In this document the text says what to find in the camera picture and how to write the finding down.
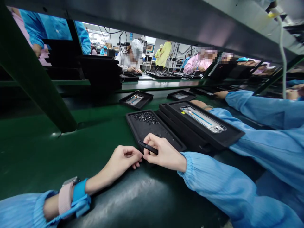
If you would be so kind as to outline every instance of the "black tray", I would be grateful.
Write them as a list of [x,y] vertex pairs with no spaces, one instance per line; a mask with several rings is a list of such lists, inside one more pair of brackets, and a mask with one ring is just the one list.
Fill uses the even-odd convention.
[[[144,113],[152,117],[149,123],[135,119],[136,116],[143,115]],[[152,110],[127,113],[126,119],[136,141],[143,141],[149,133],[152,133],[160,138],[166,138],[178,152],[186,150],[186,146],[182,141],[179,140],[179,138]]]
[[[196,110],[202,112],[204,115],[209,118],[215,120],[222,126],[226,127],[226,130],[220,133],[213,133],[207,128],[201,126],[197,123],[193,118],[191,118],[187,114],[183,114],[179,109],[182,106],[190,105],[194,107]],[[198,135],[207,140],[212,146],[217,148],[218,150],[229,147],[233,143],[235,143],[238,139],[240,139],[245,133],[240,129],[234,127],[233,125],[225,122],[224,120],[218,118],[217,116],[211,114],[210,112],[192,104],[190,101],[175,101],[169,102],[165,104],[165,107],[172,112],[172,114],[178,116],[178,118],[183,121],[187,126],[189,126],[193,131],[195,131]]]
[[160,76],[160,75],[157,75],[157,74],[154,74],[154,73],[149,73],[149,74],[146,74],[148,76],[151,76],[153,78],[156,78],[156,79],[164,79],[164,80],[170,80],[170,79],[181,79],[182,76],[176,76],[174,74],[170,74],[170,73],[164,73],[163,76]]
[[142,73],[131,73],[131,72],[124,72],[124,74],[126,75],[126,76],[130,76],[130,75],[133,75],[133,76],[142,76]]
[[[134,95],[140,95],[140,96],[143,96],[144,98],[138,102],[136,105],[130,105],[128,103],[126,103],[126,101],[131,98],[132,96]],[[119,103],[122,104],[122,105],[126,105],[132,109],[135,109],[135,110],[141,110],[141,108],[147,104],[149,101],[151,101],[153,99],[153,94],[150,94],[150,93],[146,93],[146,92],[142,92],[142,91],[139,91],[139,90],[136,90],[135,92],[131,93],[130,95],[122,98],[119,100]]]
[[204,148],[208,142],[180,121],[178,117],[172,115],[172,113],[166,109],[165,104],[159,105],[158,114],[191,150],[203,154],[208,153]]
[[121,74],[120,75],[121,77],[121,80],[123,82],[127,82],[127,81],[138,81],[139,77],[135,76],[135,75],[132,75],[132,74],[129,74],[129,75],[123,75]]
[[[182,93],[183,95],[186,95],[187,97],[185,98],[182,98],[182,99],[178,99],[177,97],[175,97],[177,94],[179,93]],[[193,100],[196,98],[196,96],[191,93],[191,92],[187,92],[185,90],[179,90],[179,91],[176,91],[176,92],[173,92],[173,93],[169,93],[168,96],[167,96],[168,99],[172,99],[172,100]]]
[[209,97],[210,99],[215,98],[215,95],[212,92],[205,90],[205,88],[191,88],[190,91],[196,94],[204,95],[206,97]]

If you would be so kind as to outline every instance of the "blue sleeve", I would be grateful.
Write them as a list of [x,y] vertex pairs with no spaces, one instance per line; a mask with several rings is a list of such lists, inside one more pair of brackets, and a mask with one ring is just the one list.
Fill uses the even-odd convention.
[[304,124],[304,102],[254,97],[253,92],[240,90],[227,94],[228,105],[243,115],[275,129],[298,128]]
[[287,84],[287,87],[293,87],[298,84],[304,84],[304,80],[291,80],[291,81],[286,82],[286,84]]
[[89,55],[91,53],[91,41],[89,38],[89,34],[84,27],[82,22],[75,21],[78,37],[80,38],[82,45],[83,54]]
[[229,148],[256,160],[283,182],[304,192],[304,126],[289,130],[256,130],[225,109],[209,111],[245,132]]
[[44,48],[42,39],[47,38],[44,26],[38,13],[20,9],[20,15],[23,19],[26,31],[29,34],[29,40],[32,44],[38,44]]
[[286,204],[257,196],[257,187],[240,170],[215,159],[195,153],[181,153],[187,159],[184,178],[189,189],[206,197],[226,213],[234,228],[238,227],[303,227],[298,215]]
[[56,191],[50,190],[45,193],[17,195],[0,201],[0,226],[5,228],[44,227],[47,224],[43,213],[44,202],[56,194]]

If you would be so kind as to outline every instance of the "green workbench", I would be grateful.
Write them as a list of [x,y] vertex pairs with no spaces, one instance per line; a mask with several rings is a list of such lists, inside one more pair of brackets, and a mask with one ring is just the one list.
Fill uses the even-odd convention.
[[[156,111],[159,104],[169,101],[167,94],[174,91],[177,90],[150,92],[154,98],[144,109]],[[126,113],[134,110],[119,104],[119,99],[128,94],[116,93],[94,102],[89,97],[64,98],[80,124],[76,132],[62,135],[30,100],[3,114],[0,200],[22,193],[59,190],[71,177],[84,179],[99,172],[116,146],[137,147],[125,119]],[[197,99],[214,107],[228,107],[222,101],[210,101],[203,96]],[[232,114],[243,118],[237,111],[232,110]],[[239,168],[253,181],[264,171],[252,159],[228,149],[215,153],[214,158]],[[207,199],[189,190],[175,171],[144,161],[140,168],[128,170],[112,186],[93,196],[86,215],[63,221],[60,226],[206,228],[221,227],[227,220]]]

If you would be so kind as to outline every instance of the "pink sleeve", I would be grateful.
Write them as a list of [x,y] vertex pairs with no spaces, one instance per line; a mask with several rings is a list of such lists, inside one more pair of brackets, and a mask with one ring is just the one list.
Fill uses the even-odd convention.
[[192,71],[193,61],[195,60],[195,56],[191,57],[185,65],[184,73],[190,73]]

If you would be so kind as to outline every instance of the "white cable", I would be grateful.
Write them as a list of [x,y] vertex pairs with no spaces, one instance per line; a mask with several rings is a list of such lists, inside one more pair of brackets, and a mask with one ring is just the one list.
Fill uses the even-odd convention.
[[285,52],[284,52],[284,46],[283,46],[283,22],[280,16],[276,17],[279,24],[280,24],[280,43],[279,43],[279,47],[280,47],[280,52],[281,52],[281,56],[282,56],[282,61],[283,61],[283,99],[286,99],[286,73],[287,73],[287,61],[286,61],[286,56],[285,56]]

